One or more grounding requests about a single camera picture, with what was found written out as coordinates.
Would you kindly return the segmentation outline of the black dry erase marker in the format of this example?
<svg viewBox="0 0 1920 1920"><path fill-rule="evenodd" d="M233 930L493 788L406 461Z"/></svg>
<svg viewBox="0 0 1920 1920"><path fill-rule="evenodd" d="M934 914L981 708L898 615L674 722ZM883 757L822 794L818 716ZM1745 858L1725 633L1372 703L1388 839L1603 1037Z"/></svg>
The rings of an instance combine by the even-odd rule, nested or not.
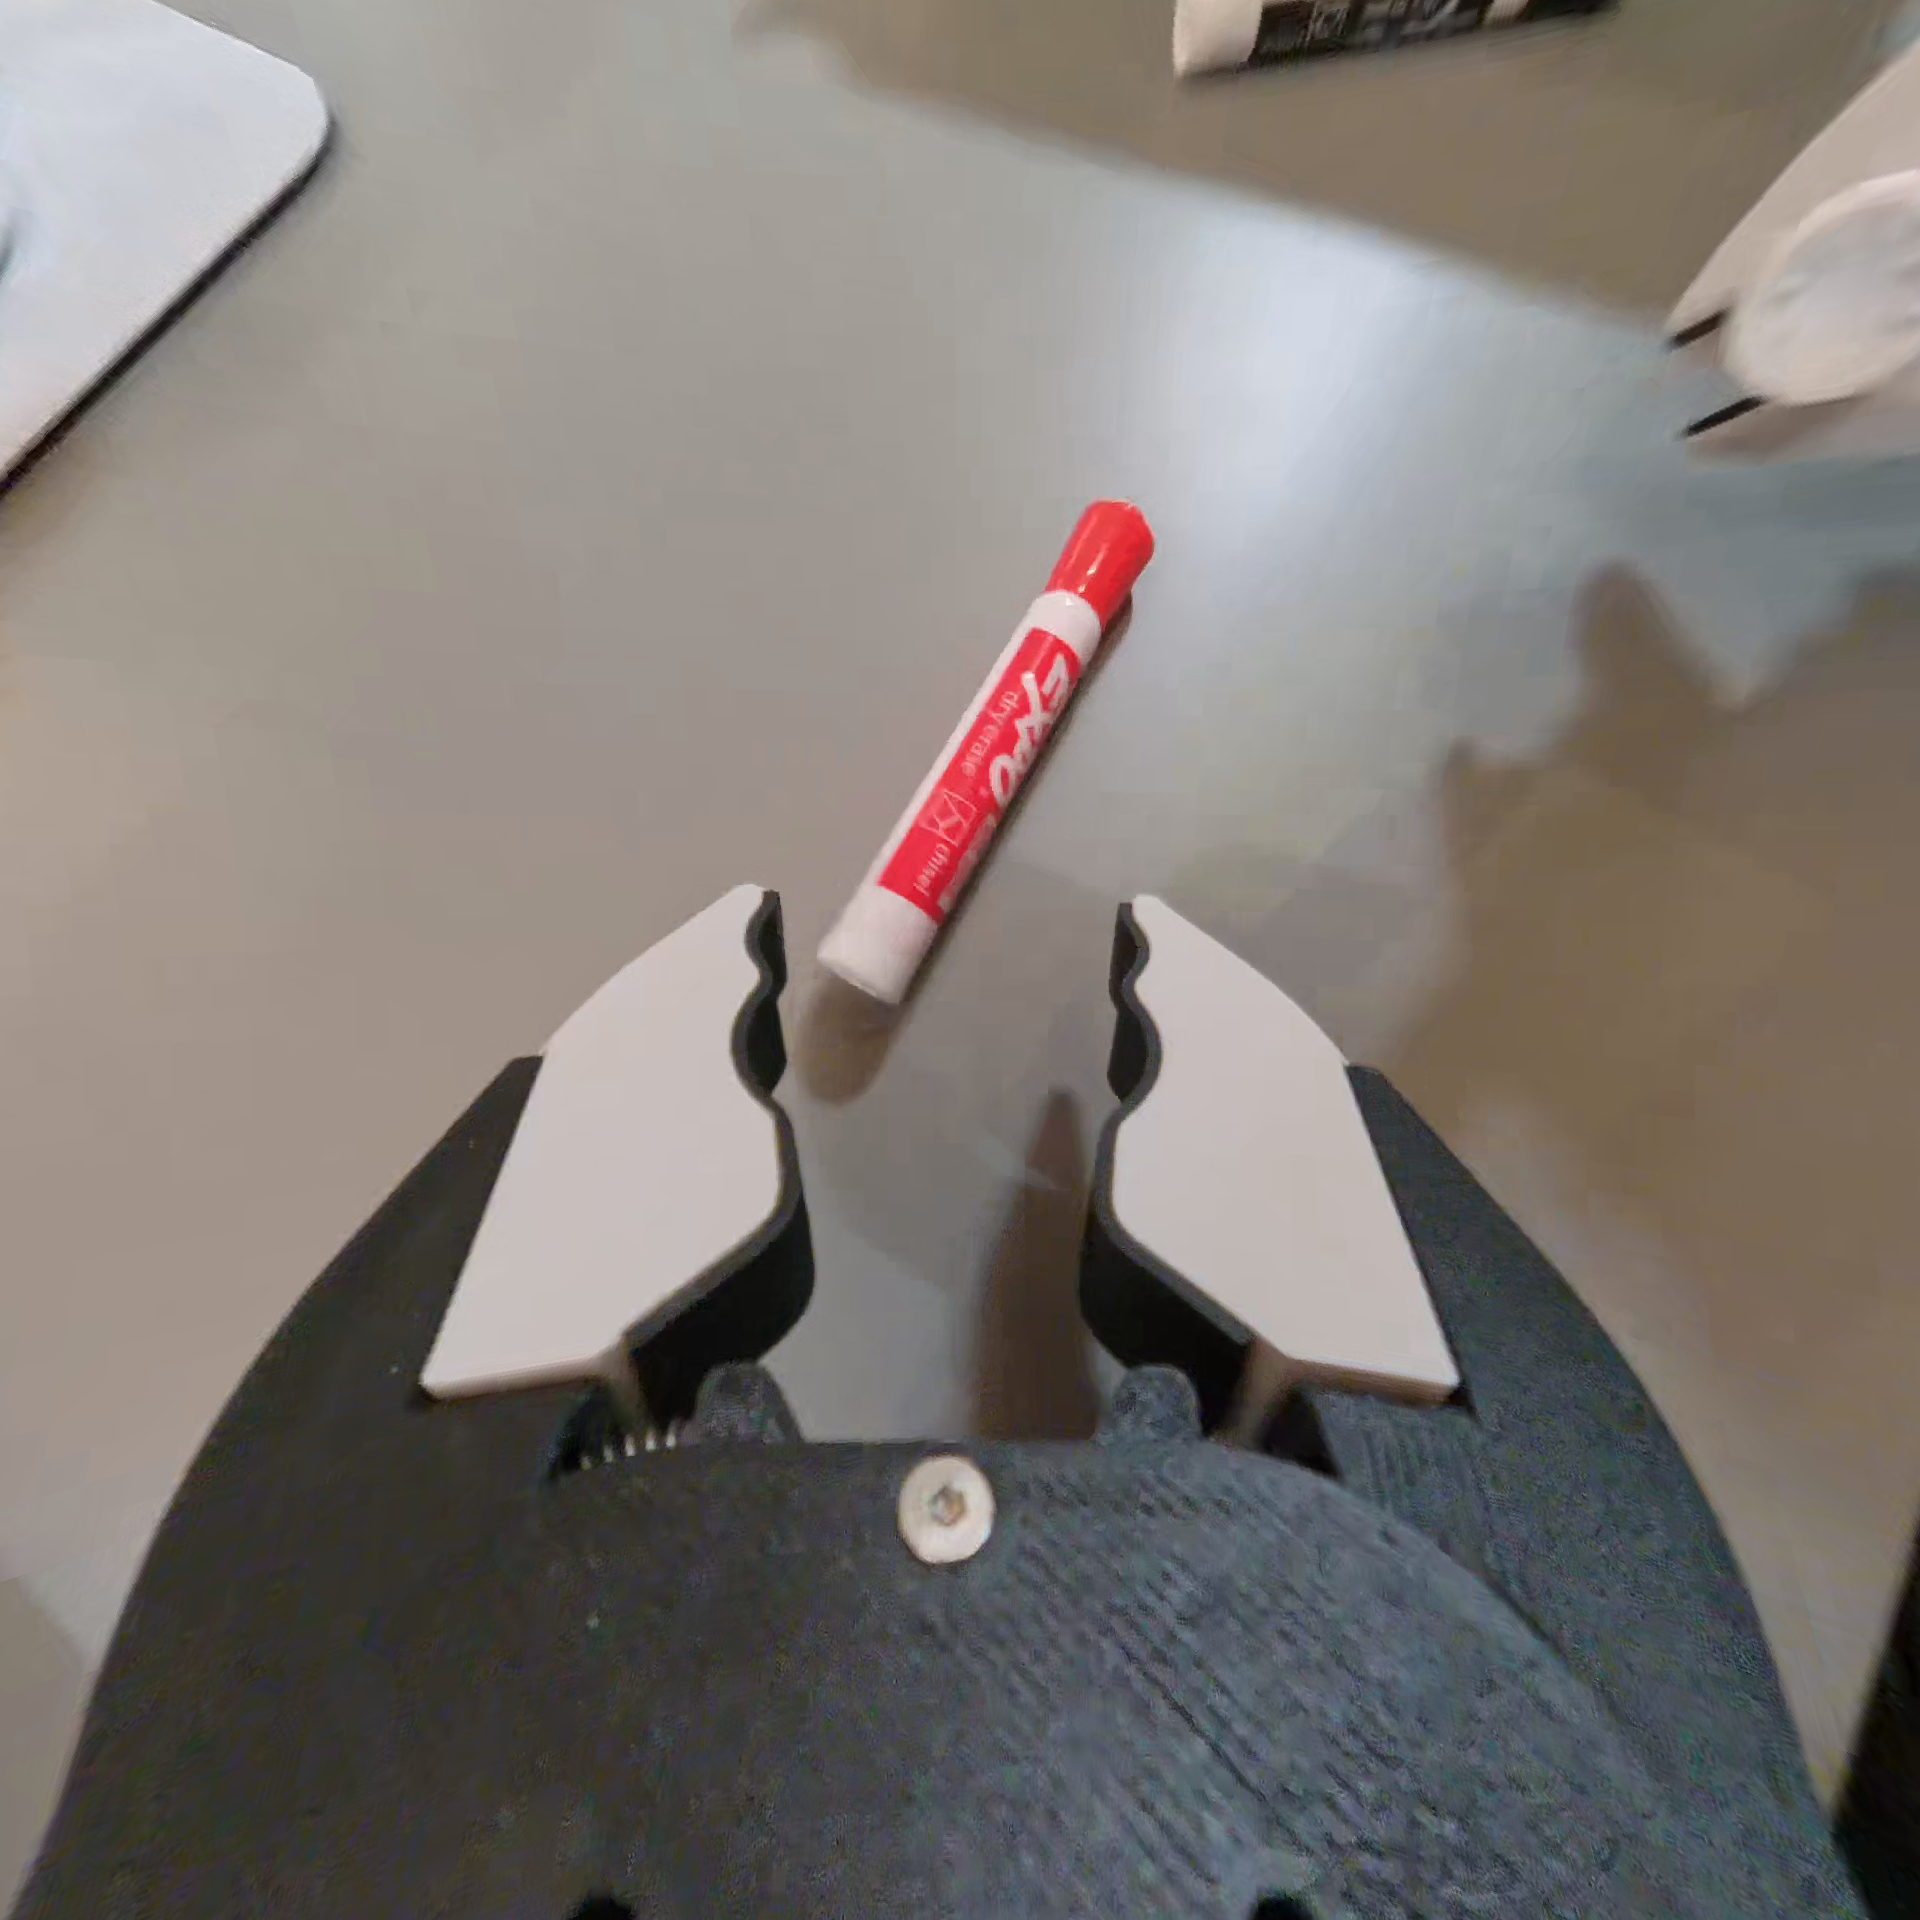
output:
<svg viewBox="0 0 1920 1920"><path fill-rule="evenodd" d="M1178 80L1202 80L1613 11L1618 3L1178 3L1171 66Z"/></svg>

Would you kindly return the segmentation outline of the white document stand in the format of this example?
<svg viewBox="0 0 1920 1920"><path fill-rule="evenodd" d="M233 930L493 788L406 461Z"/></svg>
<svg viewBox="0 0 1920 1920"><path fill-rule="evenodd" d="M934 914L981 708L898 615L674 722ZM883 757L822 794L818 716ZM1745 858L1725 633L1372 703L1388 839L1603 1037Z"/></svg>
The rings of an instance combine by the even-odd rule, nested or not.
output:
<svg viewBox="0 0 1920 1920"><path fill-rule="evenodd" d="M294 65L156 3L2 4L2 479L313 176Z"/></svg>

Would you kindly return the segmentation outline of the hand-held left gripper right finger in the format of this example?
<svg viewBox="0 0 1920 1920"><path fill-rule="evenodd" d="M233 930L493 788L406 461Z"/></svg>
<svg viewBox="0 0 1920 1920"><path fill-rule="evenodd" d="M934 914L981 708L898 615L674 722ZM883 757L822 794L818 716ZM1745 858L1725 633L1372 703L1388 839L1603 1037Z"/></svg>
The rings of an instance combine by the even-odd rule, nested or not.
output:
<svg viewBox="0 0 1920 1920"><path fill-rule="evenodd" d="M1113 1112L1078 1308L1096 1345L1258 1445L1290 1395L1458 1404L1464 1375L1352 1063L1273 980L1156 896L1116 917Z"/></svg>

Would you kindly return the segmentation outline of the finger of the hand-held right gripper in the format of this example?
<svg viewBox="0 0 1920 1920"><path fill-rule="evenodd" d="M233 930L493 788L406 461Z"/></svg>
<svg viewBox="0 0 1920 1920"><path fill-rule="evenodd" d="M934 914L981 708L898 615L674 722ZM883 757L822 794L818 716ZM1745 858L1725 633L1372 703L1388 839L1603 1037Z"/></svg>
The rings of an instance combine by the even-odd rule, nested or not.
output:
<svg viewBox="0 0 1920 1920"><path fill-rule="evenodd" d="M1668 316L1668 345L1706 341L1758 276L1777 242L1813 210L1864 180L1915 168L1918 43L1906 41L1718 242Z"/></svg>
<svg viewBox="0 0 1920 1920"><path fill-rule="evenodd" d="M1793 407L1740 399L1689 424L1683 443L1722 465L1893 461L1918 455L1918 399L1828 400Z"/></svg>

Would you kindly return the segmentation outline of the red dry erase marker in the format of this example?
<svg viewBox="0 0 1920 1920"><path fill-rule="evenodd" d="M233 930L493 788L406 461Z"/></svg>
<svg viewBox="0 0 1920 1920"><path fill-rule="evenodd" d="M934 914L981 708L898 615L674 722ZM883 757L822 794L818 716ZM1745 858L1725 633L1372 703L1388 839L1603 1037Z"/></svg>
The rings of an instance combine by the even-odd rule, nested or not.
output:
<svg viewBox="0 0 1920 1920"><path fill-rule="evenodd" d="M898 1007L1155 559L1138 505L1091 503L965 716L822 937L822 969Z"/></svg>

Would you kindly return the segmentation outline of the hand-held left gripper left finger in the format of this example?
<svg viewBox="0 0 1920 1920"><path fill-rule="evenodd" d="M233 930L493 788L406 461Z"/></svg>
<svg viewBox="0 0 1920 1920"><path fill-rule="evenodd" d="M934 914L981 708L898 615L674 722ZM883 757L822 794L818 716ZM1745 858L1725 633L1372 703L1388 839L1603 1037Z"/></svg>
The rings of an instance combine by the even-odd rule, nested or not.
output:
<svg viewBox="0 0 1920 1920"><path fill-rule="evenodd" d="M616 971L545 1045L420 1391L606 1385L683 1425L814 1287L785 1076L785 917L739 884Z"/></svg>

